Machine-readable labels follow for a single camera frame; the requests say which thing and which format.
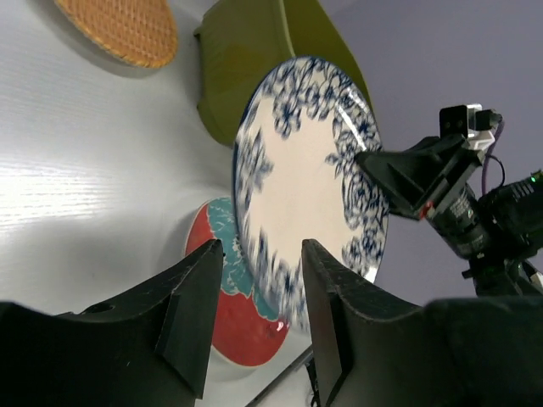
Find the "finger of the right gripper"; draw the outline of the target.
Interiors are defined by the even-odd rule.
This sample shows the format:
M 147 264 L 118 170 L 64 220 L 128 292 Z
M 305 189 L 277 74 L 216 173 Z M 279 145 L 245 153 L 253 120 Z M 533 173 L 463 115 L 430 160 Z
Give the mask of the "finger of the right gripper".
M 440 177 L 451 161 L 448 153 L 462 148 L 462 136 L 425 137 L 402 152 L 363 151 L 355 162 L 389 200 L 390 212 L 421 220 L 445 189 Z

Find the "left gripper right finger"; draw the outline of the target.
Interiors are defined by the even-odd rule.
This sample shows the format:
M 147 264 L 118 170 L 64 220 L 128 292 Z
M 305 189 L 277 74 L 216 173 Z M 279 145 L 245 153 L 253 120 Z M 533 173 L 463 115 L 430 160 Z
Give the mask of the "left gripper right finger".
M 302 243 L 321 406 L 422 406 L 423 310 L 342 266 L 317 240 Z

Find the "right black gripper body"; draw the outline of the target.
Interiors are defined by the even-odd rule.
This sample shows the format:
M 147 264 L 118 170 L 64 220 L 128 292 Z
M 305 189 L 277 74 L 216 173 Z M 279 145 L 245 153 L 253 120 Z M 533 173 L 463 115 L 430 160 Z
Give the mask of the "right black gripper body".
M 452 251 L 462 259 L 475 258 L 490 244 L 483 210 L 467 181 L 482 165 L 484 154 L 468 148 L 448 153 L 451 160 L 440 177 L 445 189 L 426 215 Z

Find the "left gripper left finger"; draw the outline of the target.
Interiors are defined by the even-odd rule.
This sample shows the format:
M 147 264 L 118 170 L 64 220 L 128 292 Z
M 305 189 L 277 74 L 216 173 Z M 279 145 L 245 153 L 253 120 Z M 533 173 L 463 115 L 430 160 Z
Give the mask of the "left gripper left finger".
M 67 349 L 83 362 L 84 399 L 201 399 L 223 247 L 211 239 L 168 270 L 80 314 L 65 313 Z

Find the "red and teal plate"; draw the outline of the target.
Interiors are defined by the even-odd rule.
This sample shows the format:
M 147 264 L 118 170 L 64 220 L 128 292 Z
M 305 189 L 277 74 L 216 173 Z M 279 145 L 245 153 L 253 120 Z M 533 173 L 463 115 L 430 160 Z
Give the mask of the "red and teal plate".
M 188 230 L 185 253 L 192 253 L 210 239 L 220 240 L 223 249 L 212 348 L 231 364 L 260 367 L 282 347 L 288 324 L 266 303 L 254 284 L 229 197 L 211 199 L 197 209 Z

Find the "blue floral rim plate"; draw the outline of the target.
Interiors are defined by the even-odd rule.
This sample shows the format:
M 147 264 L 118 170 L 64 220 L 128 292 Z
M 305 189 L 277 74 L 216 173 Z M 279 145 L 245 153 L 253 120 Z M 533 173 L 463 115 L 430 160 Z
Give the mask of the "blue floral rim plate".
M 355 157 L 381 147 L 361 91 L 317 57 L 278 65 L 244 111 L 232 161 L 240 244 L 261 297 L 294 329 L 310 328 L 305 239 L 368 281 L 376 278 L 389 206 Z

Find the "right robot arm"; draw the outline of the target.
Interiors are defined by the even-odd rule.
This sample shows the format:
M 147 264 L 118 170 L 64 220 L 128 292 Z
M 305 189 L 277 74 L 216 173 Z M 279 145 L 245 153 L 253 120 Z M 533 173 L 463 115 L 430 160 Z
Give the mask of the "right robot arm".
M 484 152 L 460 134 L 425 137 L 403 152 L 365 151 L 356 163 L 400 217 L 425 219 L 469 263 L 479 296 L 540 295 L 529 264 L 542 247 L 542 173 L 476 198 L 467 180 Z

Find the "green plastic bin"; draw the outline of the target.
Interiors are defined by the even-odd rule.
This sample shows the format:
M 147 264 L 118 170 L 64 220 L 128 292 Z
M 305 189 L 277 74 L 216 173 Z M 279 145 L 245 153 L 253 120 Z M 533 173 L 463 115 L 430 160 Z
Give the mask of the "green plastic bin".
M 295 56 L 336 64 L 369 94 L 354 56 L 318 1 L 221 0 L 204 14 L 194 35 L 202 79 L 197 109 L 211 137 L 224 146 L 233 145 L 261 79 Z

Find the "orange woven pattern plate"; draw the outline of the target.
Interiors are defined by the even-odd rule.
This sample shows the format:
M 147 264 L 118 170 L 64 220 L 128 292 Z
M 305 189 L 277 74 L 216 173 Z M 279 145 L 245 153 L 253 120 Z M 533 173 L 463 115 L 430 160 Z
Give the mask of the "orange woven pattern plate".
M 58 0 L 55 4 L 85 37 L 129 65 L 158 69 L 176 56 L 176 21 L 167 1 Z

